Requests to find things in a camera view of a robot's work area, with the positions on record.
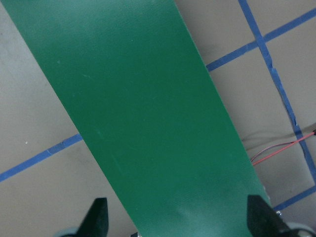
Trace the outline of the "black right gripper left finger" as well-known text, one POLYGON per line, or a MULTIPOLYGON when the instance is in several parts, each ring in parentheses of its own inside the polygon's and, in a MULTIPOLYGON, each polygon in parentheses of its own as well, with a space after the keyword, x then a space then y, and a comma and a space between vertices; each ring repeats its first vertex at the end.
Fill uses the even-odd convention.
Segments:
POLYGON ((106 237, 109 230, 108 203, 106 197, 96 198, 83 219, 76 237, 106 237))

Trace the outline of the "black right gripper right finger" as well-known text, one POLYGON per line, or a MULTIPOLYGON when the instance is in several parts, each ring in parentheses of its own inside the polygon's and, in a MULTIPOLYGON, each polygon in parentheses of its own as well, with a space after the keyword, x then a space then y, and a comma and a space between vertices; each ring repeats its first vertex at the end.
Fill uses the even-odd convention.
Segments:
POLYGON ((253 237, 291 237, 291 229, 259 195, 247 197, 247 227, 253 237))

